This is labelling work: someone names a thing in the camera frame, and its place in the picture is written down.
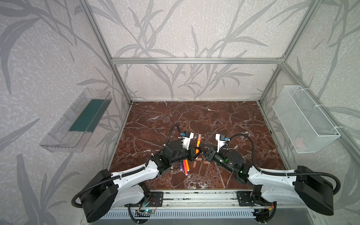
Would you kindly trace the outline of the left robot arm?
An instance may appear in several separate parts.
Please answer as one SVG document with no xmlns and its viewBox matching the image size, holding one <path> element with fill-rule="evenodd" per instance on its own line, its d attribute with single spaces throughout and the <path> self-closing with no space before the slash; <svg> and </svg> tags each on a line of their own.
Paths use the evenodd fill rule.
<svg viewBox="0 0 360 225">
<path fill-rule="evenodd" d="M 115 207 L 146 205 L 152 193 L 145 181 L 168 173 L 174 164 L 184 160 L 194 161 L 201 152 L 196 146 L 184 147 L 181 141 L 172 141 L 142 165 L 121 172 L 100 171 L 83 190 L 75 194 L 71 204 L 83 209 L 89 223 L 97 221 Z"/>
</svg>

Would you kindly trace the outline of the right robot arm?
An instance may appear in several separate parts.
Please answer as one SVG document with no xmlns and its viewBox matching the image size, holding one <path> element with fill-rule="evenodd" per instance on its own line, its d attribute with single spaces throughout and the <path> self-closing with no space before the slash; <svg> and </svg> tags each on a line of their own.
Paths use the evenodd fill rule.
<svg viewBox="0 0 360 225">
<path fill-rule="evenodd" d="M 215 162 L 234 175 L 236 182 L 253 186 L 251 193 L 243 197 L 246 202 L 259 206 L 291 203 L 305 205 L 322 215 L 334 214 L 335 187 L 321 173 L 313 172 L 305 166 L 282 172 L 256 169 L 245 163 L 244 157 L 237 151 L 229 151 L 224 155 L 209 144 L 201 144 L 198 149 L 208 161 Z"/>
</svg>

